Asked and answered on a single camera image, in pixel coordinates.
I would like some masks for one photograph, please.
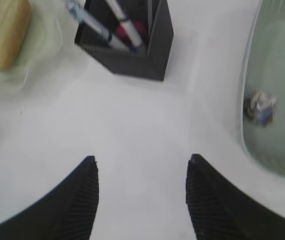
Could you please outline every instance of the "crumpled paper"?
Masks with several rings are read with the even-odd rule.
[[[265,92],[258,92],[244,101],[244,113],[251,122],[267,126],[273,122],[277,99]]]

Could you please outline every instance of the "black pen holder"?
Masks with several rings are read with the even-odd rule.
[[[148,0],[118,1],[133,22],[142,22],[148,30]],[[149,39],[143,38],[146,53],[112,49],[84,23],[78,27],[75,44],[114,74],[163,81],[174,31],[167,0],[154,0],[153,4],[151,34]],[[120,24],[105,0],[87,0],[84,8],[112,32]]]

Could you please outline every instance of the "white desk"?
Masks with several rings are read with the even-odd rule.
[[[164,83],[116,76],[77,47],[0,99],[0,222],[88,155],[100,202],[91,239],[195,239],[185,204],[191,154],[285,217],[285,178],[237,143],[239,75],[258,0],[170,0],[175,37]]]

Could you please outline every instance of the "bread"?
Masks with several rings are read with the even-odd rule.
[[[13,65],[31,16],[32,8],[28,0],[0,0],[0,71]]]

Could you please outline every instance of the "pen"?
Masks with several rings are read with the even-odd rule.
[[[96,20],[91,14],[83,9],[76,0],[63,0],[69,14],[80,24],[85,23],[98,33],[112,48],[122,51],[129,51],[129,48],[119,40],[112,32]]]
[[[135,26],[129,17],[125,14],[124,10],[121,8],[117,0],[106,0],[107,4],[115,14],[116,18],[119,20],[120,25],[126,31],[132,45],[136,48],[137,51],[145,52],[145,44],[137,32]]]

